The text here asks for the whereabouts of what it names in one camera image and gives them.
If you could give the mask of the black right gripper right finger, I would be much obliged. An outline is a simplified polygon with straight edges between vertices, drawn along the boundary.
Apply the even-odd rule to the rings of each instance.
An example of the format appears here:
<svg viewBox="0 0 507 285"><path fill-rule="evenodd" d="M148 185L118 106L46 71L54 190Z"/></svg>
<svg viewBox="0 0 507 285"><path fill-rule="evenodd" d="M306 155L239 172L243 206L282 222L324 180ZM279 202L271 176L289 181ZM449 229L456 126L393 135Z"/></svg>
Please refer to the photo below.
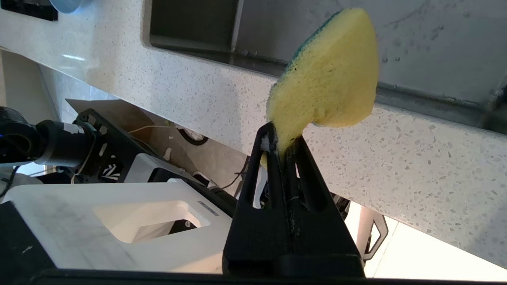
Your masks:
<svg viewBox="0 0 507 285"><path fill-rule="evenodd" d="M282 273L298 277L363 277L362 258L303 137L282 167L290 237Z"/></svg>

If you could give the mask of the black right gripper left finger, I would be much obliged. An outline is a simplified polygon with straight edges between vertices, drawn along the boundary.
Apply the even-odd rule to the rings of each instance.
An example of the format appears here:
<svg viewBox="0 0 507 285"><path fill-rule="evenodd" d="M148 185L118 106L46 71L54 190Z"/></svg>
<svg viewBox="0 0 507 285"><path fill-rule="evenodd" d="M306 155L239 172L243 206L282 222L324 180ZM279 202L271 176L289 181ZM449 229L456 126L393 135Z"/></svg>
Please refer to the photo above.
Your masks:
<svg viewBox="0 0 507 285"><path fill-rule="evenodd" d="M236 276L294 276L290 222L292 186L276 149L272 122L257 131L246 180L223 249L223 272ZM253 206L260 159L267 154L267 209Z"/></svg>

